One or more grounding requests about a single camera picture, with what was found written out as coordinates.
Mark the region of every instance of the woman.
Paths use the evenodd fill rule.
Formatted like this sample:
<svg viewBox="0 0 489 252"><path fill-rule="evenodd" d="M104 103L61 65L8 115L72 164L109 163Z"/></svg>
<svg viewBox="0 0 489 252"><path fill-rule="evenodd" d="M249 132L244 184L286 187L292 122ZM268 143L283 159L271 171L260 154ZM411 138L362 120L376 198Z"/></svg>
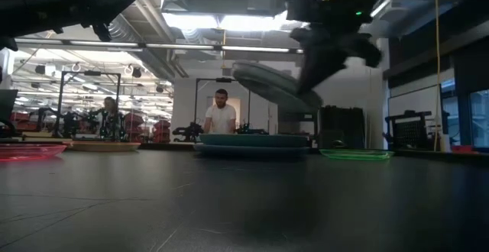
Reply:
<svg viewBox="0 0 489 252"><path fill-rule="evenodd" d="M117 113L115 99L110 96L104 99L104 112L99 114L99 121L101 122L99 129L101 138L112 138L114 136L113 131L115 131L115 138L119 139L121 119Z"/></svg>

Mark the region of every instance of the white t-shirt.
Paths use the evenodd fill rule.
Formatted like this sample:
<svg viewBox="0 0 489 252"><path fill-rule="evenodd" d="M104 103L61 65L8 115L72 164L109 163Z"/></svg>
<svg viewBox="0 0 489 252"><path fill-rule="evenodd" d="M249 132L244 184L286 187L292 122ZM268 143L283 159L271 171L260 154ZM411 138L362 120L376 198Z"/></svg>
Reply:
<svg viewBox="0 0 489 252"><path fill-rule="evenodd" d="M229 121L236 119L236 110L233 106L227 105L224 108L218 108L212 105L207 109L206 118L211 118L211 130L213 134L230 134Z"/></svg>

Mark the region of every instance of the red disc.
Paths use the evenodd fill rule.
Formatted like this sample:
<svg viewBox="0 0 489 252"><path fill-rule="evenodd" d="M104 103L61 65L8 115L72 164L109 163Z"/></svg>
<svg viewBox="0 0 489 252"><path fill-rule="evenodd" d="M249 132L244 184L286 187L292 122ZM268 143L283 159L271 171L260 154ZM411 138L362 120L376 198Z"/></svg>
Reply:
<svg viewBox="0 0 489 252"><path fill-rule="evenodd" d="M40 160L53 157L66 149L57 144L0 144L0 161Z"/></svg>

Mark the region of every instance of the ceiling light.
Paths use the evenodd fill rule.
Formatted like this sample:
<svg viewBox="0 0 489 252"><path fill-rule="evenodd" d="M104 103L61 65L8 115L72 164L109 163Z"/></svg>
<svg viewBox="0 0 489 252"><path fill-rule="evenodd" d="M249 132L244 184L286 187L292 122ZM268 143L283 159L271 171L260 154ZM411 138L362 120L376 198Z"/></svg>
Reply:
<svg viewBox="0 0 489 252"><path fill-rule="evenodd" d="M375 15L378 15L378 13L381 12L382 9L385 8L385 6L389 5L390 1L392 0L384 0L380 5L378 5L378 7L374 9L372 13L370 13L370 16L375 17Z"/></svg>
<svg viewBox="0 0 489 252"><path fill-rule="evenodd" d="M86 89L89 89L89 90L92 90L92 91L96 91L99 89L98 86L95 86L93 84L82 84L82 87L83 88L86 88Z"/></svg>
<svg viewBox="0 0 489 252"><path fill-rule="evenodd" d="M78 82L85 82L84 79L79 78L78 76L74 76L73 79L75 79Z"/></svg>
<svg viewBox="0 0 489 252"><path fill-rule="evenodd" d="M214 50L212 45L193 45L193 44L146 44L149 48L162 48L174 50Z"/></svg>
<svg viewBox="0 0 489 252"><path fill-rule="evenodd" d="M174 15L163 13L163 17L170 27L192 30L197 28L217 28L217 20L211 15Z"/></svg>
<svg viewBox="0 0 489 252"><path fill-rule="evenodd" d="M100 46L100 47L137 47L137 43L128 42L101 42L101 41L83 41L83 40L72 40L72 45L75 46Z"/></svg>
<svg viewBox="0 0 489 252"><path fill-rule="evenodd" d="M272 31L280 30L280 21L272 17L226 15L219 27L227 31Z"/></svg>
<svg viewBox="0 0 489 252"><path fill-rule="evenodd" d="M111 93L111 94L113 94L113 95L117 95L117 92L111 91L111 90L109 90L109 89L106 89L106 88L103 88L103 87L99 87L99 89L104 90L104 91L106 91L106 92L110 92L110 93Z"/></svg>
<svg viewBox="0 0 489 252"><path fill-rule="evenodd" d="M39 43L47 44L47 45L61 45L63 42L61 40L55 39L37 39L37 38L15 38L15 42L20 44L29 44L29 43Z"/></svg>
<svg viewBox="0 0 489 252"><path fill-rule="evenodd" d="M141 48L121 48L121 47L108 47L108 51L115 51L115 52L135 52L135 53L140 53L143 51Z"/></svg>
<svg viewBox="0 0 489 252"><path fill-rule="evenodd" d="M288 53L286 48L269 48L269 47L241 47L241 46L222 46L223 50L247 50L259 53Z"/></svg>

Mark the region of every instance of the black floor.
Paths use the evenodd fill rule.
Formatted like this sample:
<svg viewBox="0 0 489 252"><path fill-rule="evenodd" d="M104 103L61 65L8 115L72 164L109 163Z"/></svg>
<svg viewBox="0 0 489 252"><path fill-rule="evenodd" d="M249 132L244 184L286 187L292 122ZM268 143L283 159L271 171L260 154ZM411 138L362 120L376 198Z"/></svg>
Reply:
<svg viewBox="0 0 489 252"><path fill-rule="evenodd" d="M0 163L0 251L488 251L488 170L66 152Z"/></svg>

